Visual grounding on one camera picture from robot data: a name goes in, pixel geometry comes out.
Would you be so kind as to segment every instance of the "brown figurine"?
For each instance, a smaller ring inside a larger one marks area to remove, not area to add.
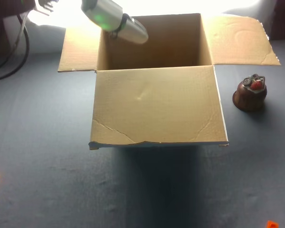
[[[257,111],[264,107],[266,95],[265,77],[254,74],[238,84],[232,101],[242,111]]]

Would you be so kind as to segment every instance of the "cardboard flap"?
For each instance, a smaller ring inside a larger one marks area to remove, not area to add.
[[[91,141],[226,143],[214,67],[98,71]]]
[[[226,15],[202,21],[212,64],[280,65],[256,19]]]
[[[58,72],[97,70],[101,29],[89,26],[67,28]]]

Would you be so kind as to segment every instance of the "open cardboard box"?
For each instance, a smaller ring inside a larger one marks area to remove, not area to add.
[[[68,28],[59,72],[97,70],[90,149],[228,144],[214,65],[279,65],[262,25],[238,16],[135,17],[149,40]]]

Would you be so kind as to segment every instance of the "gray tablecloth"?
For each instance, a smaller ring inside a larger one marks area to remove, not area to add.
[[[230,145],[88,150],[95,74],[32,55],[0,81],[0,228],[285,228],[282,66],[215,66]],[[266,109],[233,106],[266,76]]]

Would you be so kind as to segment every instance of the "orange block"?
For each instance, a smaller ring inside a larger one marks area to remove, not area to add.
[[[279,228],[279,224],[273,221],[268,221],[266,228]]]

